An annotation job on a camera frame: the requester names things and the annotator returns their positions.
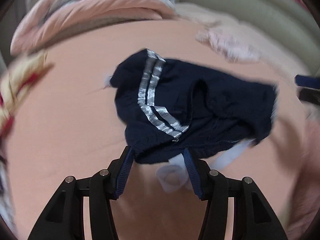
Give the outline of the light pink patterned garment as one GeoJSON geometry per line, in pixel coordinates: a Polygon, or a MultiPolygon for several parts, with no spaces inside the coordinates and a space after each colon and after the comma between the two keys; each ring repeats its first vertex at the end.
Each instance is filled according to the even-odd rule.
{"type": "Polygon", "coordinates": [[[261,59],[260,52],[254,47],[238,41],[232,35],[224,34],[219,29],[204,29],[199,31],[195,38],[230,63],[255,63],[261,59]]]}

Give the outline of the pink bed sheet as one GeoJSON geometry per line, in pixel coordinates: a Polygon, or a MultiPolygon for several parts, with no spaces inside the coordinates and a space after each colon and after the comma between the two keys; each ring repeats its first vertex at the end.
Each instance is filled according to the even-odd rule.
{"type": "Polygon", "coordinates": [[[277,119],[271,135],[245,150],[223,174],[253,178],[278,218],[284,219],[301,163],[306,123],[295,84],[264,63],[228,63],[196,41],[199,29],[185,20],[130,22],[67,39],[48,50],[47,60],[53,67],[19,107],[5,140],[19,239],[28,238],[67,176],[90,177],[121,155],[125,126],[116,114],[116,91],[104,88],[104,79],[143,48],[278,85],[277,119]]]}

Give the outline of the grey-green padded headboard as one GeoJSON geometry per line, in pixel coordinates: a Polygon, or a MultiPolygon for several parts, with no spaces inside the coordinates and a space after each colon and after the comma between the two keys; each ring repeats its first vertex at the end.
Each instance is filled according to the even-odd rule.
{"type": "Polygon", "coordinates": [[[294,0],[180,0],[225,12],[249,23],[293,52],[309,72],[319,75],[319,26],[294,0]]]}

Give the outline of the pink folded quilt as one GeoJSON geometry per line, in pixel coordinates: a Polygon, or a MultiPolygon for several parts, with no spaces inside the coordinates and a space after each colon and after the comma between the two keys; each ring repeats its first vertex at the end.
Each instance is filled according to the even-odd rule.
{"type": "Polygon", "coordinates": [[[91,21],[162,20],[176,15],[177,0],[39,0],[15,30],[10,53],[35,51],[65,30],[91,21]]]}

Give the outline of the navy shorts with silver stripes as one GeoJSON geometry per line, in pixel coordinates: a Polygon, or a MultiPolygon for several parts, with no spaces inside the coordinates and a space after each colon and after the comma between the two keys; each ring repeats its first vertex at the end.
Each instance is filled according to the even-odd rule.
{"type": "Polygon", "coordinates": [[[176,171],[181,183],[185,150],[199,159],[219,152],[228,165],[250,144],[269,136],[277,87],[143,49],[120,63],[107,85],[116,89],[117,115],[139,164],[168,163],[159,179],[176,171]]]}

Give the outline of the cream white blanket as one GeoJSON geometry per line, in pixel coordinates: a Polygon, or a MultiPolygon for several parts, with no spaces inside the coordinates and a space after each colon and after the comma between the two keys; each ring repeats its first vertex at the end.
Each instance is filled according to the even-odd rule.
{"type": "Polygon", "coordinates": [[[177,3],[176,12],[185,20],[214,29],[218,33],[231,36],[251,46],[265,63],[282,70],[291,78],[296,75],[310,75],[307,66],[294,53],[247,22],[241,22],[227,13],[206,9],[193,3],[177,3]]]}

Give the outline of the cream and red garment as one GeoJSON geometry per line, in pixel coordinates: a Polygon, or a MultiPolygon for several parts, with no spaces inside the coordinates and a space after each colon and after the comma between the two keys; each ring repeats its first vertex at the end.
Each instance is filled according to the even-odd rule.
{"type": "Polygon", "coordinates": [[[32,88],[45,77],[53,64],[47,60],[48,51],[22,55],[15,59],[1,77],[1,138],[13,126],[15,114],[32,88]]]}

